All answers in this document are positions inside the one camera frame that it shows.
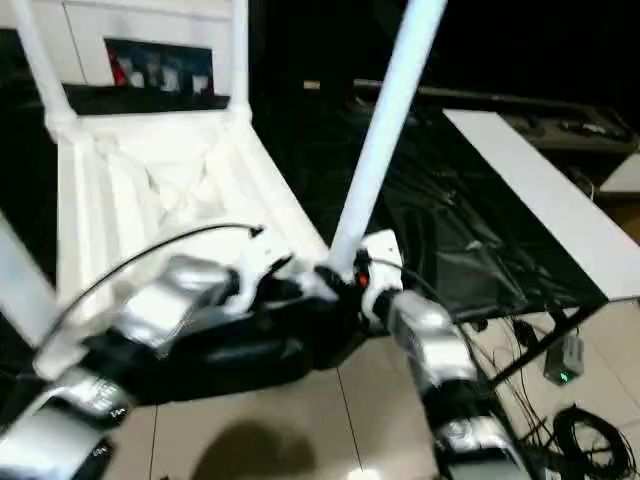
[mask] tile floor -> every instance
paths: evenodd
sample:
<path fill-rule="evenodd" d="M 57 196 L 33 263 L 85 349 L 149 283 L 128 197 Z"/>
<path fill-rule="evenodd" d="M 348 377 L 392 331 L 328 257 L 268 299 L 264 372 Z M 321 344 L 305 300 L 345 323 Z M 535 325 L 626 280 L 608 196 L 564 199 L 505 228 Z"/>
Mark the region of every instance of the tile floor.
<path fill-rule="evenodd" d="M 546 315 L 528 320 L 550 324 Z M 540 416 L 577 402 L 618 426 L 640 459 L 640 307 L 609 305 L 581 335 L 585 375 L 555 387 L 538 359 L 523 371 L 531 402 Z M 517 349 L 500 321 L 474 338 L 499 365 Z M 519 375 L 511 381 L 520 388 Z M 516 430 L 526 432 L 513 396 L 499 391 Z M 339 369 L 295 384 L 140 409 L 115 440 L 109 479 L 424 480 L 436 472 L 403 353 L 390 339 L 370 341 Z"/>

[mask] dark background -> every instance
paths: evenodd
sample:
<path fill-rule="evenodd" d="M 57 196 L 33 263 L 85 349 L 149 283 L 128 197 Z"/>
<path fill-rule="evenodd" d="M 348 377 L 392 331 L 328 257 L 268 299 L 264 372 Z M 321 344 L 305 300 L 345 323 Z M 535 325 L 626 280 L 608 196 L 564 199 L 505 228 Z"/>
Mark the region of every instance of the dark background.
<path fill-rule="evenodd" d="M 353 78 L 382 80 L 403 0 L 252 2 L 254 87 L 346 94 Z M 638 98 L 637 2 L 541 0 L 447 6 L 422 84 L 614 106 Z"/>

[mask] wire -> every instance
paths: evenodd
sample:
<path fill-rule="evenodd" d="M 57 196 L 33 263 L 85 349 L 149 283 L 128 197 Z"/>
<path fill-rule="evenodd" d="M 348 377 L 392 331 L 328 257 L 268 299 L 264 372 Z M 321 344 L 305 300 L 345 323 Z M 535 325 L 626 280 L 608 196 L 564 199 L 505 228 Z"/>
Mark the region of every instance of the wire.
<path fill-rule="evenodd" d="M 469 335 L 466 335 L 466 333 L 465 333 L 465 338 L 472 345 L 472 347 L 474 349 L 478 350 L 478 352 L 480 352 L 480 354 L 493 366 L 495 371 L 498 371 L 498 366 L 495 363 L 495 360 L 491 358 L 491 356 L 487 353 L 487 351 L 481 345 L 479 345 L 475 340 L 473 340 Z M 526 405 L 525 401 L 523 400 L 522 396 L 520 395 L 520 392 L 518 392 L 518 390 L 513 385 L 513 383 L 510 380 L 507 380 L 505 382 L 505 384 L 511 390 L 511 393 L 512 393 L 513 397 L 518 402 L 518 404 L 520 406 L 520 409 L 522 410 L 522 413 L 524 414 L 525 421 L 529 425 L 530 432 L 527 435 L 525 435 L 525 438 L 528 438 L 533 432 L 536 432 L 536 422 L 535 422 L 534 418 L 532 417 L 531 412 L 527 409 L 527 405 Z M 541 444 L 541 443 L 542 443 L 542 441 L 539 439 L 539 435 L 538 435 L 538 444 Z"/>
<path fill-rule="evenodd" d="M 22 369 L 21 369 L 22 370 L 22 374 L 26 374 L 26 375 L 29 374 L 31 363 L 33 362 L 34 359 L 36 359 L 38 357 L 38 355 L 40 355 L 42 353 L 44 348 L 49 344 L 51 339 L 54 337 L 54 334 L 58 331 L 58 329 L 60 328 L 62 323 L 65 321 L 67 316 L 73 310 L 75 310 L 78 307 L 78 305 L 80 305 L 87 297 L 89 297 L 89 295 L 91 295 L 93 292 L 95 292 L 98 288 L 100 288 L 102 285 L 104 285 L 105 282 L 107 282 L 108 280 L 113 278 L 116 274 L 120 273 L 126 267 L 128 267 L 129 265 L 137 262 L 138 260 L 141 260 L 142 258 L 150 255 L 151 253 L 155 252 L 156 250 L 160 250 L 161 248 L 164 248 L 167 245 L 170 245 L 172 243 L 178 242 L 180 240 L 184 240 L 186 238 L 193 237 L 193 236 L 198 235 L 200 233 L 211 232 L 211 231 L 214 231 L 214 230 L 232 229 L 232 228 L 248 230 L 251 233 L 252 236 L 255 236 L 255 235 L 259 234 L 263 230 L 262 227 L 257 227 L 257 226 L 254 226 L 254 225 L 248 225 L 248 224 L 244 224 L 244 223 L 233 223 L 233 222 L 219 223 L 219 224 L 216 224 L 216 225 L 205 225 L 203 227 L 194 228 L 193 230 L 189 230 L 188 232 L 183 232 L 181 234 L 175 235 L 175 236 L 173 236 L 171 238 L 168 238 L 168 239 L 165 239 L 165 240 L 163 240 L 163 241 L 161 241 L 159 243 L 156 243 L 155 245 L 151 245 L 150 247 L 147 247 L 147 248 L 141 250 L 140 252 L 136 253 L 135 255 L 129 257 L 128 259 L 122 261 L 121 263 L 119 263 L 118 265 L 113 267 L 107 273 L 102 275 L 98 280 L 96 280 L 93 284 L 91 284 L 91 286 L 89 286 L 84 291 L 82 291 L 73 301 L 71 301 L 57 315 L 57 317 L 55 318 L 55 320 L 53 322 L 53 327 L 49 330 L 49 333 L 46 335 L 46 337 L 44 338 L 42 343 L 35 349 L 35 352 L 34 352 L 33 356 L 22 367 Z"/>
<path fill-rule="evenodd" d="M 576 428 L 585 426 L 598 432 L 608 448 L 583 450 L 576 437 Z M 602 418 L 575 405 L 564 409 L 553 419 L 557 444 L 565 457 L 589 478 L 617 480 L 636 474 L 637 464 L 629 440 L 617 428 Z M 593 453 L 610 451 L 607 463 L 596 462 Z"/>
<path fill-rule="evenodd" d="M 520 356 L 522 356 L 522 346 L 520 345 L 520 342 L 518 341 L 518 338 L 516 337 L 515 327 L 513 326 L 513 324 L 509 324 L 507 322 L 506 318 L 503 318 L 502 320 L 505 322 L 505 324 L 507 326 L 507 328 L 505 328 L 505 332 L 506 332 L 507 336 L 509 337 L 509 345 L 511 347 L 512 355 L 513 355 L 514 351 L 513 351 L 513 342 L 511 341 L 511 338 L 510 338 L 511 335 L 513 335 L 513 337 L 514 337 L 514 339 L 516 341 L 516 344 L 518 345 L 518 354 Z M 514 321 L 518 321 L 519 319 L 517 319 L 517 318 L 515 318 L 513 316 L 510 316 L 509 320 L 514 322 Z M 529 399 L 529 393 L 527 392 L 527 385 L 526 385 L 526 383 L 524 381 L 524 369 L 523 368 L 520 369 L 520 384 L 522 385 L 522 393 L 524 394 L 524 398 L 526 400 L 527 406 L 528 406 L 531 414 L 533 415 L 533 418 L 537 422 L 536 423 L 537 428 L 538 429 L 542 428 L 547 433 L 547 435 L 549 435 L 549 440 L 547 441 L 547 443 L 553 442 L 555 440 L 555 436 L 547 428 L 546 421 L 543 421 L 543 420 L 540 419 L 540 416 L 538 415 L 538 412 L 536 412 L 535 408 L 533 408 L 533 404 L 531 403 L 531 400 Z"/>
<path fill-rule="evenodd" d="M 407 268 L 404 265 L 398 265 L 397 263 L 390 262 L 389 260 L 385 260 L 383 258 L 369 258 L 369 261 L 373 263 L 380 263 L 382 265 L 388 265 L 389 267 L 397 268 L 402 273 L 406 274 L 407 276 L 411 277 L 413 280 L 418 282 L 420 286 L 422 286 L 427 292 L 429 292 L 438 302 L 442 303 L 443 305 L 445 304 L 445 302 L 442 300 L 442 297 L 436 291 L 436 289 L 433 288 L 431 285 L 429 285 L 427 281 L 424 278 L 422 278 L 422 276 L 420 276 L 418 272 L 411 270 L 410 268 Z"/>
<path fill-rule="evenodd" d="M 369 261 L 373 262 L 373 263 L 379 263 L 379 264 L 382 264 L 382 265 L 388 265 L 390 267 L 397 268 L 398 270 L 400 270 L 401 272 L 403 272 L 404 274 L 406 274 L 407 276 L 411 277 L 413 280 L 418 282 L 437 301 L 439 301 L 443 305 L 445 304 L 445 302 L 442 300 L 442 297 L 438 294 L 438 292 L 435 290 L 435 288 L 433 288 L 431 285 L 429 285 L 429 283 L 427 283 L 427 281 L 424 278 L 422 278 L 422 276 L 420 276 L 420 274 L 418 274 L 414 270 L 411 270 L 410 268 L 407 268 L 407 267 L 405 267 L 403 265 L 398 265 L 398 264 L 396 264 L 394 262 L 391 262 L 389 260 L 385 260 L 385 259 L 382 259 L 382 258 L 369 258 Z M 482 354 L 482 356 L 487 359 L 487 361 L 493 366 L 495 371 L 498 371 L 498 367 L 497 367 L 495 361 L 491 359 L 489 354 L 477 342 L 475 342 L 470 336 L 466 335 L 466 332 L 463 332 L 463 335 L 465 336 L 467 341 L 469 343 L 471 343 L 472 346 L 474 346 Z M 540 417 L 538 416 L 538 414 L 536 413 L 535 409 L 533 408 L 533 405 L 529 401 L 528 396 L 527 396 L 527 400 L 525 402 L 525 400 L 522 398 L 522 396 L 520 395 L 520 393 L 518 392 L 518 390 L 516 389 L 516 387 L 513 385 L 513 383 L 511 381 L 507 381 L 507 385 L 508 385 L 509 389 L 511 390 L 514 398 L 519 403 L 520 408 L 522 409 L 522 411 L 524 413 L 525 420 L 526 420 L 527 424 L 529 425 L 529 428 L 531 429 L 531 431 L 529 433 L 531 434 L 532 432 L 535 432 L 537 437 L 538 437 L 538 443 L 541 444 L 542 440 L 540 439 L 540 435 L 538 433 L 539 427 L 537 425 L 544 424 L 544 422 L 542 420 L 540 420 Z"/>

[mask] power adapter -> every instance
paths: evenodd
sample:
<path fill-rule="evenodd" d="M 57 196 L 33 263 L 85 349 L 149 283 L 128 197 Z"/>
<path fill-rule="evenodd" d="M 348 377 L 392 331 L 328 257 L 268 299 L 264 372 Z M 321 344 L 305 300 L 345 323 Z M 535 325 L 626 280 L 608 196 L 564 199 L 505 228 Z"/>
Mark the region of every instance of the power adapter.
<path fill-rule="evenodd" d="M 544 376 L 564 386 L 584 373 L 584 341 L 577 335 L 566 335 L 547 350 Z"/>

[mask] white tube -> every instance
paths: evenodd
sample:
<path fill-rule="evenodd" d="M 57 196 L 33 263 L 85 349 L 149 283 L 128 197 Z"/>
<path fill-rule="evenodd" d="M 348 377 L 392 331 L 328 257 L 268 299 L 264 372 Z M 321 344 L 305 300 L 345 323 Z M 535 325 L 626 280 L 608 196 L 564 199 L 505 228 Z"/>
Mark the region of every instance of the white tube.
<path fill-rule="evenodd" d="M 229 109 L 251 118 L 249 106 L 249 0 L 233 0 L 231 10 L 231 100 Z"/>
<path fill-rule="evenodd" d="M 380 98 L 331 244 L 329 265 L 351 272 L 411 100 L 429 57 L 446 0 L 410 0 Z"/>
<path fill-rule="evenodd" d="M 1 213 L 0 310 L 31 347 L 40 345 L 58 314 L 53 289 Z"/>
<path fill-rule="evenodd" d="M 75 120 L 76 114 L 69 106 L 62 84 L 58 80 L 51 59 L 44 48 L 33 15 L 31 0 L 11 0 L 11 3 L 18 21 L 18 33 L 22 48 L 27 56 L 31 73 L 45 108 L 47 127 L 50 131 L 55 130 L 57 126 Z"/>

